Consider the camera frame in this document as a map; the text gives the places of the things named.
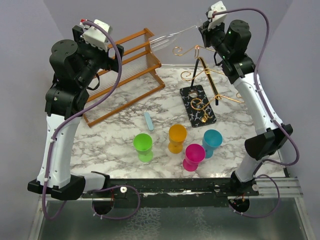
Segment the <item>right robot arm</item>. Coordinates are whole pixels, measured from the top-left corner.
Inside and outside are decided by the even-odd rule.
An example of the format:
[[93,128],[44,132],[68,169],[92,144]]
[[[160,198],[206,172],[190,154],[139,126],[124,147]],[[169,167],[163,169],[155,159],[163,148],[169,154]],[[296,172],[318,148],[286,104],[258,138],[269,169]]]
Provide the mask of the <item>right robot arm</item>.
[[223,22],[205,21],[198,28],[204,46],[212,47],[221,57],[221,67],[229,82],[238,90],[254,123],[256,136],[246,139],[246,155],[230,177],[230,191],[240,196],[253,184],[263,160],[272,156],[293,133],[290,124],[283,124],[263,92],[260,79],[254,74],[256,65],[246,54],[251,39],[249,24],[233,20],[228,29]]

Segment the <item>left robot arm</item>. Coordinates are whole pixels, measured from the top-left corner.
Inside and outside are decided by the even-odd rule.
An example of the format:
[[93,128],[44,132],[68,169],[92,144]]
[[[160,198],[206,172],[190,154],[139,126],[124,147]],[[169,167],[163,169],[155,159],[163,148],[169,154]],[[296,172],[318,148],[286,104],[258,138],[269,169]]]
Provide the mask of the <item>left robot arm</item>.
[[110,193],[105,174],[73,175],[70,161],[76,130],[88,110],[90,83],[101,69],[122,72],[124,48],[111,39],[111,31],[100,20],[82,20],[72,29],[73,39],[52,46],[49,62],[54,75],[45,96],[45,150],[38,176],[27,185],[30,192],[61,201],[76,200],[92,190],[101,198]]

